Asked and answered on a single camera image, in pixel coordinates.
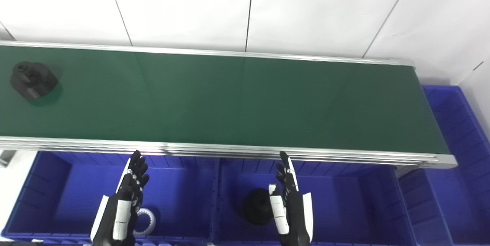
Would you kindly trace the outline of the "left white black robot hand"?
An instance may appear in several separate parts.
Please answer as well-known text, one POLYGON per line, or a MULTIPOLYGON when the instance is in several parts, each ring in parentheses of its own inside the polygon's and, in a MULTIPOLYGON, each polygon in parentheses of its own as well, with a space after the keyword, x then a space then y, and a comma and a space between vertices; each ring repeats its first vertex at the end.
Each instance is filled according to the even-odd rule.
POLYGON ((148 164, 139 150, 129 157, 115 194, 104 195, 90 232, 93 246, 134 246, 137 213, 149 181, 148 164))

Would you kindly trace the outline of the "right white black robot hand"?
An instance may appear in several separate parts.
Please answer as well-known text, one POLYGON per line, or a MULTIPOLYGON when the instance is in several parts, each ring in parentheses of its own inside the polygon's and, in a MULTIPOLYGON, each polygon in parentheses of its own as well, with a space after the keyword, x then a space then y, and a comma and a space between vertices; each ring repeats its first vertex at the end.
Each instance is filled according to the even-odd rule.
POLYGON ((301 194, 289 155, 280 151, 276 178, 268 185, 268 197, 282 246, 309 246, 313 239, 312 194, 301 194))

